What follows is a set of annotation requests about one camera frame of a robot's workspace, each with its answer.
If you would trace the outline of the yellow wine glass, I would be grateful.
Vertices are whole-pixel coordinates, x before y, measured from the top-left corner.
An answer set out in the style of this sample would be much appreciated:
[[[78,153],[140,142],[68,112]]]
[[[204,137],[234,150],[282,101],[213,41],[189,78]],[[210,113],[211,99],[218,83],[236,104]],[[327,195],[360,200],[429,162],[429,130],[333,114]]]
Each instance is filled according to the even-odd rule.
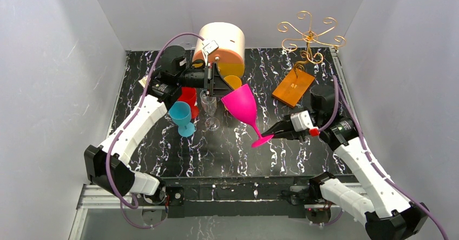
[[[242,80],[235,75],[228,75],[224,77],[224,81],[233,89],[237,90],[242,86]]]

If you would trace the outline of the clear wine glass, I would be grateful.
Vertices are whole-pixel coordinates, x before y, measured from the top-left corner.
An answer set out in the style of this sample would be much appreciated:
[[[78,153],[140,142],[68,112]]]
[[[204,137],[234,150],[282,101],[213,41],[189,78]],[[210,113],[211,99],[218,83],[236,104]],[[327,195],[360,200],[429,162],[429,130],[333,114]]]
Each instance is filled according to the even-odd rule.
[[[206,128],[211,132],[215,132],[220,127],[219,119],[214,116],[217,110],[217,99],[202,90],[200,92],[200,100],[205,113],[208,115],[205,121]]]

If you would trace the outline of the magenta wine glass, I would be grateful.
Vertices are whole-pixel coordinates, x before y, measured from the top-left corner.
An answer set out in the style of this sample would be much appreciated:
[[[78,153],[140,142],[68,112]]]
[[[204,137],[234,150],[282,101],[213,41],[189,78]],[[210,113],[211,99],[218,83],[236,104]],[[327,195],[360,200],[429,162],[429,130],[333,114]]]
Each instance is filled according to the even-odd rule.
[[[252,148],[259,147],[273,138],[273,135],[262,136],[257,127],[257,104],[248,84],[230,92],[221,101],[233,117],[250,125],[256,132],[258,140],[252,143]]]

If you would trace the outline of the red wine glass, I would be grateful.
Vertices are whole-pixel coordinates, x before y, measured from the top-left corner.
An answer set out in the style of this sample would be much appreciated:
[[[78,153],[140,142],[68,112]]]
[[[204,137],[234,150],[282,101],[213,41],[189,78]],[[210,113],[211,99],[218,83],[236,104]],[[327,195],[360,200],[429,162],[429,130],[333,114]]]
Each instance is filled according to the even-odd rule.
[[[181,87],[181,96],[178,98],[178,101],[183,101],[190,106],[192,119],[198,116],[199,109],[197,107],[197,92],[195,88]]]

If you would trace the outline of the blue wine glass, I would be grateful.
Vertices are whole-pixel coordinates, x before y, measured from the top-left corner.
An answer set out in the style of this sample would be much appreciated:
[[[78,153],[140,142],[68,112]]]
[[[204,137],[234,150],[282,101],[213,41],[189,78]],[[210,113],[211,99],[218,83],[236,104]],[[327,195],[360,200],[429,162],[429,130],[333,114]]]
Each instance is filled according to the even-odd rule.
[[[175,102],[168,114],[171,120],[177,125],[178,133],[182,137],[190,137],[196,131],[195,125],[191,122],[192,113],[190,106],[183,101]]]

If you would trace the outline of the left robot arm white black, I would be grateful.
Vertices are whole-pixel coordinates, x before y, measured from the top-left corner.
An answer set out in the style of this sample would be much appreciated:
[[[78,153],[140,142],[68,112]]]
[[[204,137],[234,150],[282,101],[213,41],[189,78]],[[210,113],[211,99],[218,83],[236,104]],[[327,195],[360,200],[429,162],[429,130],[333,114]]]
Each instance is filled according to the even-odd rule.
[[[218,69],[222,57],[216,43],[205,45],[200,52],[201,58],[192,62],[181,46],[169,46],[158,53],[143,93],[128,117],[99,145],[86,148],[84,161],[91,183],[118,197],[156,194],[159,179],[128,167],[145,135],[178,102],[183,87],[200,88],[218,97],[232,90]]]

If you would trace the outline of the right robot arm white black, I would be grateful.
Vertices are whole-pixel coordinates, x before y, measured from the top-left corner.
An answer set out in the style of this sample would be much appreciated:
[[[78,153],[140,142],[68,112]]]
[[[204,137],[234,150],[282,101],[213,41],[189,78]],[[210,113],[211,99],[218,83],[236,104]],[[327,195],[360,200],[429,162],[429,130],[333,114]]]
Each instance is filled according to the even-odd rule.
[[[427,220],[427,208],[390,185],[389,175],[363,148],[357,124],[338,114],[339,98],[339,86],[314,85],[310,109],[284,116],[263,134],[301,142],[318,136],[347,164],[366,195],[324,172],[310,178],[304,189],[283,191],[283,197],[292,205],[313,200],[336,204],[360,222],[371,239],[407,239],[417,234]]]

